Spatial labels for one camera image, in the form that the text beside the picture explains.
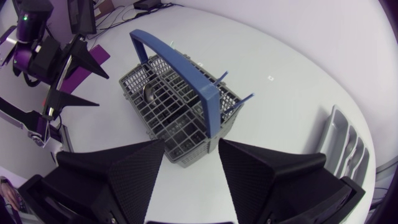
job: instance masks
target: gray plastic basket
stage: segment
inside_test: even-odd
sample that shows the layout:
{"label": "gray plastic basket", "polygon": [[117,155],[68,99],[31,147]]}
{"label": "gray plastic basket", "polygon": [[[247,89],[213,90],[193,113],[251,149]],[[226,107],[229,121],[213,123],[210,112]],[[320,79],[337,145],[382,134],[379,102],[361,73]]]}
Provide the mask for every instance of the gray plastic basket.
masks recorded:
{"label": "gray plastic basket", "polygon": [[[216,78],[184,55],[211,83]],[[241,108],[228,114],[222,111],[241,99],[219,83],[219,116],[221,128],[215,136],[208,137],[202,103],[189,84],[159,55],[150,57],[120,79],[124,96],[142,118],[151,139],[164,139],[167,158],[182,167],[188,167],[215,149],[218,140],[227,135]],[[154,103],[146,103],[143,87],[150,83],[154,90]]]}

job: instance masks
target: white table surface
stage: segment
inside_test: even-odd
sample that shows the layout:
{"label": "white table surface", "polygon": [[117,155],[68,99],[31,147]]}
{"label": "white table surface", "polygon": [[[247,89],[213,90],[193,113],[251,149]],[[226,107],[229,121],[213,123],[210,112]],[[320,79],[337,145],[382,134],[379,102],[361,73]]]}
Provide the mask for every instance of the white table surface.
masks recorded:
{"label": "white table surface", "polygon": [[[203,11],[174,6],[113,28],[98,38],[96,43],[111,55],[102,65],[110,79],[90,75],[73,94],[101,106],[69,107],[62,113],[75,152],[149,140],[146,127],[118,83],[139,63],[129,36],[134,29],[147,31],[165,43],[174,41],[177,50],[202,63],[216,77],[228,70],[225,82],[241,98],[256,94],[244,105],[226,139],[282,152],[313,153],[332,106],[338,105],[369,149],[363,184],[366,194],[347,223],[365,221],[376,169],[371,134],[353,99],[294,49],[256,29]],[[146,220],[237,223],[218,150],[186,169],[164,156]]]}

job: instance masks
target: computer monitor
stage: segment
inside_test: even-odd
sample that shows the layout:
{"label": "computer monitor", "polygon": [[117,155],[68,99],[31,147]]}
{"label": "computer monitor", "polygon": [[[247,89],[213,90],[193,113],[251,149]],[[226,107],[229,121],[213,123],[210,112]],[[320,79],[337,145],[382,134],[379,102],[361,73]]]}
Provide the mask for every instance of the computer monitor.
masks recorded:
{"label": "computer monitor", "polygon": [[96,34],[94,1],[68,0],[68,11],[72,34]]}

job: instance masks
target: blue handle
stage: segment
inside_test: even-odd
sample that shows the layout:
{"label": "blue handle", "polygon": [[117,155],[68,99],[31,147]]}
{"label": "blue handle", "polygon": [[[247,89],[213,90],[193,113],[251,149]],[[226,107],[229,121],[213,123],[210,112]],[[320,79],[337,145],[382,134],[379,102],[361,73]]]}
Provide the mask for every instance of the blue handle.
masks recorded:
{"label": "blue handle", "polygon": [[177,53],[167,44],[145,31],[136,29],[130,37],[141,64],[148,62],[144,44],[163,58],[200,97],[207,127],[206,135],[214,137],[221,127],[220,93],[218,89],[199,72],[186,58]]}

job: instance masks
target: cable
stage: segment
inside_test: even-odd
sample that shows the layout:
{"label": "cable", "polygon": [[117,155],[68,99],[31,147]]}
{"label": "cable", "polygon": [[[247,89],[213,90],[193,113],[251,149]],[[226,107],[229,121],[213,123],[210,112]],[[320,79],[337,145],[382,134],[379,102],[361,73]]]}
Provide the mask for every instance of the cable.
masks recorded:
{"label": "cable", "polygon": [[147,11],[147,12],[140,12],[140,13],[137,13],[136,16],[134,16],[133,18],[124,20],[124,16],[126,15],[126,13],[129,12],[129,11],[131,11],[131,10],[133,10],[133,9],[130,9],[130,10],[124,12],[124,14],[123,14],[123,16],[122,16],[122,20],[123,20],[122,22],[117,22],[117,23],[114,24],[114,22],[115,22],[116,19],[120,16],[120,14],[124,11],[124,9],[126,9],[126,8],[129,7],[129,6],[124,7],[124,9],[123,9],[121,12],[119,12],[119,14],[114,18],[114,20],[112,21],[112,23],[111,23],[111,25],[110,25],[109,27],[99,29],[99,30],[103,30],[103,31],[102,31],[101,33],[99,33],[99,34],[97,34],[97,35],[91,37],[91,38],[87,38],[88,40],[92,40],[92,39],[95,38],[94,44],[91,46],[91,48],[89,49],[89,51],[95,46],[95,43],[97,43],[98,38],[99,38],[102,34],[104,34],[106,31],[108,31],[108,30],[110,30],[110,29],[112,29],[112,28],[114,28],[114,27],[117,27],[117,26],[119,26],[119,25],[121,25],[121,24],[124,24],[124,23],[126,23],[126,22],[130,22],[130,21],[133,21],[134,19],[138,19],[138,18],[140,18],[141,16],[149,15],[149,14],[151,14],[151,13],[157,12],[157,11],[159,11],[159,10],[161,10],[161,9],[165,9],[165,8],[168,8],[168,7],[171,7],[171,6],[176,6],[176,4],[173,4],[173,3],[162,4],[160,7],[156,8],[156,9],[153,9],[153,10]]}
{"label": "cable", "polygon": [[156,9],[153,9],[153,10],[147,11],[147,12],[140,12],[140,13],[137,13],[136,16],[134,16],[133,18],[123,20],[123,22],[118,22],[118,23],[116,23],[116,24],[114,24],[114,25],[110,25],[109,27],[107,27],[107,28],[102,28],[102,29],[100,29],[100,30],[112,29],[112,28],[117,27],[117,26],[119,26],[119,25],[121,25],[121,24],[124,24],[124,23],[126,23],[126,22],[130,22],[130,21],[133,21],[134,19],[138,19],[138,18],[140,18],[141,16],[149,15],[149,14],[152,14],[152,13],[154,13],[154,12],[157,12],[157,11],[159,11],[159,10],[161,10],[161,9],[165,9],[165,8],[168,8],[168,7],[171,7],[171,6],[174,6],[174,5],[175,5],[175,4],[173,4],[173,3],[163,4],[163,5],[161,5],[160,7],[156,8]]}
{"label": "cable", "polygon": [[106,17],[97,25],[97,27],[99,26],[99,25],[101,25],[111,14],[112,14],[112,12],[114,12],[114,11],[116,11],[117,9],[119,9],[119,8],[121,8],[121,7],[124,7],[124,6],[118,6],[118,7],[116,7],[116,8],[114,8],[110,13],[108,13],[108,15],[106,15]]}
{"label": "cable", "polygon": [[57,132],[60,131],[60,130],[61,130],[61,127],[62,127],[62,118],[61,118],[61,115],[58,115],[58,116],[60,117],[60,124],[59,124],[59,127],[58,127],[58,129],[57,129]]}
{"label": "cable", "polygon": [[30,78],[27,76],[27,74],[25,72],[24,72],[24,79],[25,79],[26,85],[29,87],[37,87],[37,85],[40,84],[40,80],[35,80],[35,81],[30,80]]}
{"label": "cable", "polygon": [[48,26],[45,26],[45,30],[47,31],[50,37],[54,38]]}
{"label": "cable", "polygon": [[375,187],[375,189],[388,190],[387,188],[384,188],[384,187]]}
{"label": "cable", "polygon": [[[111,23],[110,26],[113,25],[113,23],[114,23],[114,22],[116,21],[116,19],[120,16],[120,14],[125,10],[125,8],[126,8],[126,7],[124,7],[124,9],[123,9],[122,11],[120,11],[119,14],[113,19],[113,21],[112,21],[112,23]],[[87,38],[88,40],[92,40],[92,39],[95,38],[94,44],[91,46],[91,48],[89,49],[89,51],[92,50],[92,48],[95,46],[95,43],[97,43],[98,38],[99,38],[102,34],[104,34],[106,31],[108,31],[108,30],[106,29],[106,30],[102,31],[101,33],[95,35],[95,36],[92,37],[92,38]]]}
{"label": "cable", "polygon": [[54,159],[54,154],[52,152],[50,152],[50,154],[51,154],[51,158],[54,161],[54,163],[57,164],[57,162],[55,162],[55,159]]}

